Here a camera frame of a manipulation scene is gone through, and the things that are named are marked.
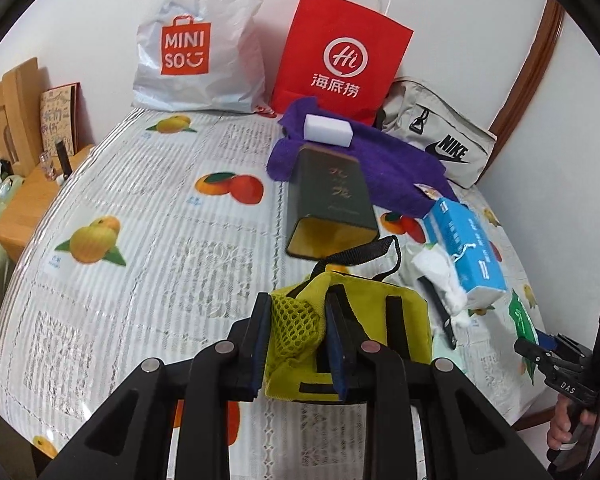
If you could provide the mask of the person's right hand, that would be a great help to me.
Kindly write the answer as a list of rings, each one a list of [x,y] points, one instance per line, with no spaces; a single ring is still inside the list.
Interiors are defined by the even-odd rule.
[[[572,406],[570,399],[561,393],[558,394],[554,415],[546,434],[546,443],[550,450],[559,450],[564,444],[570,442],[572,431],[568,410]]]

